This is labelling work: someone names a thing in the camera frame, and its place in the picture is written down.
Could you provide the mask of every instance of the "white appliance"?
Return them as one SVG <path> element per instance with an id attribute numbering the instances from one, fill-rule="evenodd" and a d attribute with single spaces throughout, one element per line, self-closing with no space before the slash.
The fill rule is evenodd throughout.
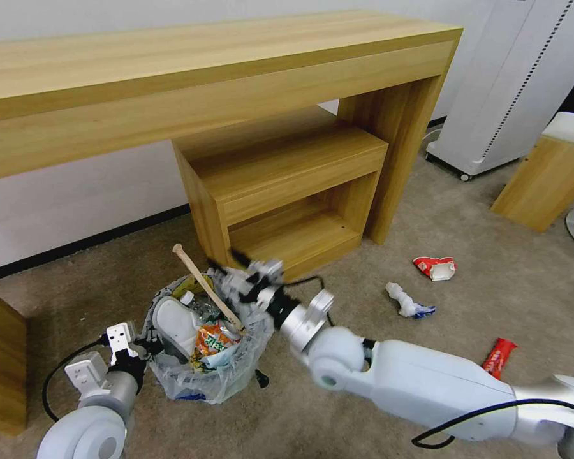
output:
<path id="1" fill-rule="evenodd" d="M 573 85 L 574 0 L 497 0 L 426 157 L 469 180 L 524 156 Z"/>

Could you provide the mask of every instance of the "wooden table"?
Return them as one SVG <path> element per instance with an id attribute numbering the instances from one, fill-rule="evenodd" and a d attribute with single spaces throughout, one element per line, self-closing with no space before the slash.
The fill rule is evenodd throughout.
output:
<path id="1" fill-rule="evenodd" d="M 460 34 L 342 11 L 0 43 L 0 177 L 340 99 L 389 144 L 380 244 Z"/>

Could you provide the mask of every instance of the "gray carpet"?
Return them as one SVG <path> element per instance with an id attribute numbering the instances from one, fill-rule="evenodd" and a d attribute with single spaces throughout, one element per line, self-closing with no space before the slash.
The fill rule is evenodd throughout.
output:
<path id="1" fill-rule="evenodd" d="M 385 245 L 364 240 L 318 271 L 336 296 L 335 322 L 371 338 L 406 340 L 476 362 L 497 337 L 512 339 L 520 347 L 504 370 L 508 383 L 539 381 L 552 371 L 574 375 L 574 242 L 562 220 L 539 235 L 489 212 L 514 170 L 513 164 L 462 183 L 418 159 Z M 134 319 L 140 326 L 154 292 L 185 272 L 170 252 L 179 241 L 204 265 L 187 215 L 0 280 L 0 296 L 29 320 L 29 427 L 16 438 L 0 434 L 0 458 L 35 456 L 51 425 L 40 402 L 44 376 L 107 325 Z M 454 256 L 456 276 L 432 283 L 411 264 L 421 255 Z M 421 321 L 400 317 L 385 293 L 387 281 L 438 312 Z M 315 293 L 314 286 L 295 292 L 303 300 Z M 268 388 L 252 382 L 216 406 L 166 399 L 149 371 L 126 457 L 556 457 L 552 448 L 504 440 L 416 449 L 410 438 L 422 427 L 387 416 L 369 401 L 317 388 L 278 335 L 260 368 L 270 376 Z M 50 397 L 63 415 L 76 407 L 78 393 L 59 375 Z"/>

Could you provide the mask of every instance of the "trash bin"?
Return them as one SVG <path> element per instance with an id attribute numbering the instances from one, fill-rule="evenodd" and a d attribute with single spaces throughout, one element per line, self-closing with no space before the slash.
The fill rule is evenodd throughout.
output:
<path id="1" fill-rule="evenodd" d="M 212 269 L 206 271 L 204 276 L 212 281 L 212 286 L 218 285 Z M 165 296 L 179 298 L 185 290 L 197 293 L 196 288 L 200 289 L 200 293 L 202 292 L 202 288 L 193 276 L 187 275 L 158 291 L 151 301 L 142 335 L 149 336 L 153 333 L 153 310 L 160 299 Z M 224 302 L 227 302 L 220 289 L 214 288 L 213 290 Z M 237 350 L 227 365 L 217 367 L 207 373 L 196 372 L 191 364 L 183 364 L 177 357 L 166 354 L 164 351 L 154 355 L 149 361 L 151 370 L 168 398 L 202 400 L 208 404 L 218 404 L 223 403 L 249 384 L 257 362 L 274 332 L 274 327 L 271 318 L 265 312 L 259 311 L 255 305 L 239 302 L 228 304 L 228 306 L 242 321 L 246 334 L 241 338 Z"/>

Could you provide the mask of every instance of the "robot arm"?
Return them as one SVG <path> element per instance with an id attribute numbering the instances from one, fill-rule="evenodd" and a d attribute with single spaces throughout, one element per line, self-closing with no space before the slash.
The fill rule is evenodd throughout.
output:
<path id="1" fill-rule="evenodd" d="M 260 266 L 242 254 L 236 258 L 254 282 L 234 282 L 226 272 L 224 283 L 239 285 L 241 300 L 256 301 L 274 318 L 276 329 L 319 386 L 368 398 L 382 411 L 429 428 L 440 426 L 431 432 L 467 441 L 512 438 L 540 446 L 557 444 L 563 459 L 574 459 L 574 377 L 555 375 L 541 384 L 513 387 L 458 356 L 398 340 L 375 342 L 344 327 L 324 327 L 331 294 L 322 289 L 305 308 L 284 293 L 276 261 Z M 423 438 L 413 443 L 438 447 L 422 444 Z"/>
<path id="2" fill-rule="evenodd" d="M 110 367 L 96 351 L 75 357 L 66 366 L 66 375 L 81 394 L 78 409 L 49 429 L 37 459 L 121 457 L 147 362 L 140 355 L 145 349 L 132 344 L 128 324 L 108 327 L 105 338 L 112 350 Z"/>
<path id="3" fill-rule="evenodd" d="M 374 402 L 382 411 L 433 428 L 413 444 L 436 449 L 454 437 L 467 441 L 513 438 L 557 444 L 574 459 L 574 378 L 556 375 L 528 387 L 512 387 L 467 359 L 398 340 L 373 341 L 347 328 L 325 326 L 334 297 L 323 288 L 308 307 L 284 292 L 283 265 L 251 261 L 242 272 L 215 266 L 216 287 L 233 302 L 253 302 L 274 320 L 313 381 Z M 81 392 L 79 408 L 46 434 L 37 459 L 118 459 L 128 418 L 142 387 L 146 362 L 131 346 L 126 324 L 107 329 L 113 351 L 106 368 L 98 353 L 74 359 L 66 373 Z M 444 432 L 439 445 L 421 441 Z"/>

